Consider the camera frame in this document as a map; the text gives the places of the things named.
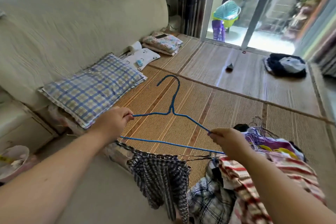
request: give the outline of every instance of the person's right arm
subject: person's right arm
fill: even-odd
[[[230,159],[246,168],[275,224],[336,223],[335,213],[257,154],[241,132],[233,128],[216,128],[209,136]]]

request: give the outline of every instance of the person's left arm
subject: person's left arm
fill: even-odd
[[[112,108],[89,131],[0,188],[0,223],[54,223],[93,157],[133,119],[128,108]]]

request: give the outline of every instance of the plaid pillow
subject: plaid pillow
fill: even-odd
[[[90,68],[51,82],[39,92],[73,116],[82,128],[88,128],[121,96],[146,79],[141,72],[108,54]]]

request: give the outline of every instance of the cream leather headboard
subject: cream leather headboard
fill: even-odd
[[[22,0],[0,4],[0,86],[34,110],[36,89],[168,24],[166,0]]]

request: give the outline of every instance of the wire hanger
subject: wire hanger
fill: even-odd
[[[188,118],[192,122],[196,123],[196,125],[200,126],[204,130],[206,130],[208,133],[211,133],[210,130],[208,130],[206,127],[204,127],[203,125],[201,125],[200,123],[198,123],[197,121],[195,121],[194,119],[192,119],[191,117],[189,117],[188,115],[179,114],[179,113],[175,112],[175,107],[174,107],[175,99],[176,99],[176,96],[177,96],[177,94],[178,94],[178,92],[180,90],[180,85],[181,85],[179,78],[177,76],[173,75],[173,74],[168,74],[165,77],[163,77],[162,80],[159,81],[156,86],[159,86],[168,77],[174,77],[177,80],[177,82],[178,82],[178,86],[177,86],[176,92],[173,95],[173,98],[171,100],[171,104],[170,104],[168,112],[166,112],[166,113],[163,113],[163,112],[151,112],[151,113],[145,113],[145,114],[135,114],[135,115],[133,115],[133,117],[149,116],[149,115],[153,115],[153,114],[168,115],[168,114],[170,114],[172,112],[175,116],[182,116],[182,117]],[[164,141],[139,139],[139,138],[125,137],[125,136],[120,136],[120,137],[121,138],[125,138],[125,139],[130,139],[130,140],[137,140],[137,141],[144,141],[144,142],[151,142],[151,143],[164,143],[164,144],[169,144],[169,145],[174,145],[174,146],[179,146],[179,147],[184,147],[184,148],[189,148],[189,149],[195,149],[195,150],[202,150],[202,151],[207,151],[207,152],[224,154],[221,151],[206,150],[206,149],[202,149],[202,148],[196,148],[196,147],[187,146],[187,145],[174,144],[174,143],[169,143],[169,142],[164,142]]]

